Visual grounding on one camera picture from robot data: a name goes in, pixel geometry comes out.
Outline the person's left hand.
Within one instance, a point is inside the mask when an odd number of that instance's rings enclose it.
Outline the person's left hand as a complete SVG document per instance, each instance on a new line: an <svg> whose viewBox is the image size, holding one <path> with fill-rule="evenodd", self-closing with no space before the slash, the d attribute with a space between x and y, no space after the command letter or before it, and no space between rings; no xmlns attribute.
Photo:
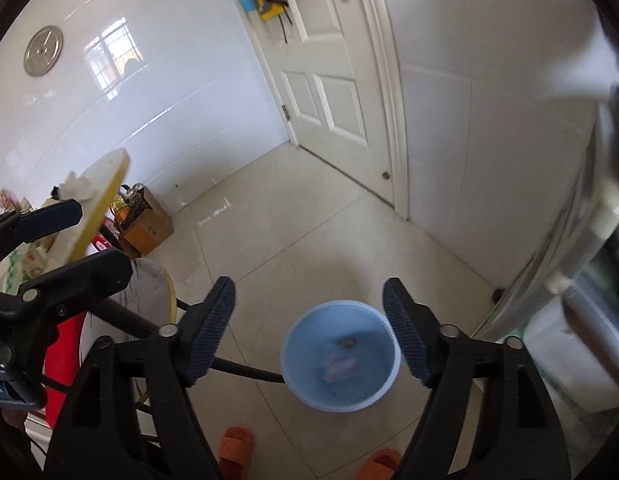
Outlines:
<svg viewBox="0 0 619 480"><path fill-rule="evenodd" d="M19 431L25 432L25 422L29 415L27 411L2 408L0 412L2 413L4 421L8 425L17 428Z"/></svg>

